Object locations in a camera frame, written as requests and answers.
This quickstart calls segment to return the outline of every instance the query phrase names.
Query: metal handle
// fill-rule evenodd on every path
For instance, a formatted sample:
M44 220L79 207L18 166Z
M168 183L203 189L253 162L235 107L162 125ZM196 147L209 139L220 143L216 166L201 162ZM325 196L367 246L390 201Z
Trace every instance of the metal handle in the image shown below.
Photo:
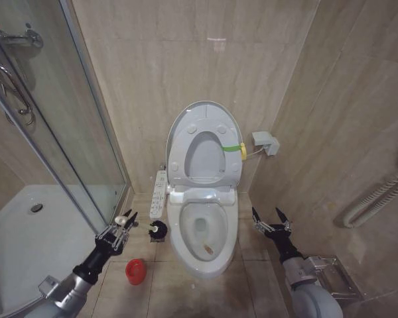
M25 96L23 95L23 93L19 87L19 84L13 78L13 75L11 74L11 72L2 64L0 64L0 71L2 71L7 76L7 78L9 79L9 81L12 83L12 85L14 87L14 88L12 88L12 87L9 87L8 85L5 85L5 83L3 83L3 81L0 79L0 86L1 86L4 94L6 95L6 91L8 89L8 90L10 90L10 92L13 93L13 95L15 95L24 104L25 108L18 109L18 114L20 114L22 116L30 114L31 117L30 117L29 121L27 123L25 123L25 125L26 126L31 125L35 120L35 115L33 113L33 107L25 99Z

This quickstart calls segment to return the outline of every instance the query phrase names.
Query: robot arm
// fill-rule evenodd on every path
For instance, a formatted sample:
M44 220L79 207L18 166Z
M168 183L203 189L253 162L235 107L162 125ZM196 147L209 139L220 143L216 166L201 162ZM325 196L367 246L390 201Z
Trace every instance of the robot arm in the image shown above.
M304 258L292 244L291 224L286 215L276 208L282 224L261 221L258 212L252 208L254 227L273 240L280 254L280 262L285 269L286 281L291 287L293 309L298 318L342 318L338 302L328 291L316 285L315 268L319 259Z
M86 303L88 291L98 281L107 260L123 252L137 216L136 212L128 219L130 212L131 210L124 214L124 224L109 225L96 235L94 250L80 265L75 266L63 281L59 282L56 278L48 276L38 287L45 301L21 317L76 317Z

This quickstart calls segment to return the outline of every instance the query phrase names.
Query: bathroom floor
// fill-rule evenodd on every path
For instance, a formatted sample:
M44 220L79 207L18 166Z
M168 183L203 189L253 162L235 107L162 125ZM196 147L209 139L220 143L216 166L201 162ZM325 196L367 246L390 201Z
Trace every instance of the bathroom floor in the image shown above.
M134 197L138 220L149 219L150 204L151 195ZM147 276L138 286L125 277L133 258L147 265ZM78 317L289 317L282 296L287 289L275 275L275 270L283 271L277 259L273 243L253 228L249 196L240 193L237 246L222 275L212 280L192 277L176 259L169 237L150 243L146 231L132 229L123 254L105 266Z

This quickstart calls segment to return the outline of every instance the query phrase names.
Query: toilet lid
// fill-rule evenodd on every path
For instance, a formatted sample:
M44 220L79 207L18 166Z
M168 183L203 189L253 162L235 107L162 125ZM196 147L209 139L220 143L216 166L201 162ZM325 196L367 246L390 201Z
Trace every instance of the toilet lid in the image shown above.
M201 101L175 120L166 144L168 182L172 186L236 186L241 175L241 135L221 105Z

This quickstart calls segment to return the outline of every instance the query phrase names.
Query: wall outlet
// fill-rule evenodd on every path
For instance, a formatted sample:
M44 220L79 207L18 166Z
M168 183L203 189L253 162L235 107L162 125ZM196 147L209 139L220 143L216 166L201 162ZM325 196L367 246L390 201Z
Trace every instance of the wall outlet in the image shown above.
M268 156L274 156L279 151L279 141L267 131L253 132L252 138L254 145L262 146Z

